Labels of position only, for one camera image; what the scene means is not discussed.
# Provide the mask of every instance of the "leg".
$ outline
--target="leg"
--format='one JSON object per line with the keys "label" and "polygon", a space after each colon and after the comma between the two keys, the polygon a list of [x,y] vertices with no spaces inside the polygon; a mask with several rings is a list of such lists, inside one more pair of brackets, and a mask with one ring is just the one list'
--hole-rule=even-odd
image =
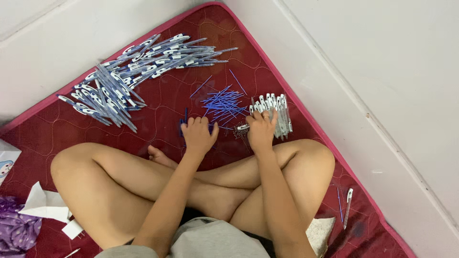
{"label": "leg", "polygon": [[[274,151],[306,231],[328,189],[335,159],[327,147],[313,140],[279,144],[274,146]],[[226,187],[256,187],[236,209],[230,223],[240,230],[270,238],[264,218],[257,161],[254,157],[199,172],[197,177],[204,182]]]}
{"label": "leg", "polygon": [[[172,172],[172,168],[94,143],[63,150],[51,164],[63,200],[104,249],[134,238]],[[250,192],[195,180],[187,205],[209,217],[229,220]]]}

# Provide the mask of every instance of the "purple polka dot fabric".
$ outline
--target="purple polka dot fabric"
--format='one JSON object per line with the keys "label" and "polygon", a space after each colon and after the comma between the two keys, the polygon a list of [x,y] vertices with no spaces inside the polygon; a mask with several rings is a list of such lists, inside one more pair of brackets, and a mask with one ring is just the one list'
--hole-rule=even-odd
{"label": "purple polka dot fabric", "polygon": [[19,214],[22,208],[15,197],[0,197],[0,258],[24,258],[35,246],[42,219]]}

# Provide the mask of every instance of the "finger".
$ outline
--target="finger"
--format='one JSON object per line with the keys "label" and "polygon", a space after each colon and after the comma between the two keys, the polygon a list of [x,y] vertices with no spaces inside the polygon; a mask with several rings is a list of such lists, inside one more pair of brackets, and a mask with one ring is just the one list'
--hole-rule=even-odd
{"label": "finger", "polygon": [[270,123],[270,120],[269,120],[269,111],[263,111],[263,112],[261,112],[261,117],[263,118],[264,121]]}
{"label": "finger", "polygon": [[218,123],[215,122],[213,124],[213,130],[212,130],[212,135],[211,135],[211,138],[213,140],[217,140],[217,136],[218,136],[218,132],[220,131],[220,128],[218,128]]}
{"label": "finger", "polygon": [[207,117],[203,117],[201,118],[201,123],[205,126],[207,126],[209,124],[209,119]]}
{"label": "finger", "polygon": [[273,126],[276,125],[277,117],[278,117],[277,110],[274,109],[274,110],[273,110],[273,120],[271,120],[271,124],[272,124]]}
{"label": "finger", "polygon": [[253,121],[255,121],[255,119],[251,116],[247,116],[246,117],[246,123],[251,125],[253,123]]}
{"label": "finger", "polygon": [[255,118],[255,120],[263,119],[263,117],[261,117],[261,114],[260,114],[260,112],[259,112],[258,110],[257,110],[257,111],[254,111],[254,112],[252,113],[252,116],[253,116],[253,118]]}
{"label": "finger", "polygon": [[186,133],[186,131],[188,130],[188,126],[185,123],[181,124],[180,128],[182,129],[182,133]]}

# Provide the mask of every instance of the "foot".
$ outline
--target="foot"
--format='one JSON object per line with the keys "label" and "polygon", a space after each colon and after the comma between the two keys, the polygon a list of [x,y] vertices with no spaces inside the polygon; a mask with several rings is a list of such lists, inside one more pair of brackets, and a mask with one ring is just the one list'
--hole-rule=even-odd
{"label": "foot", "polygon": [[206,216],[229,222],[234,211],[252,193],[253,190],[227,188],[201,184],[190,200],[199,200],[199,207]]}
{"label": "foot", "polygon": [[168,168],[172,168],[172,169],[176,169],[178,164],[173,161],[172,159],[168,158],[166,156],[166,154],[164,154],[162,151],[160,151],[159,149],[153,147],[153,146],[148,146],[148,154],[150,155],[149,156],[149,160],[150,161],[153,161],[155,163],[158,163],[158,164],[161,164],[161,165],[164,165]]}

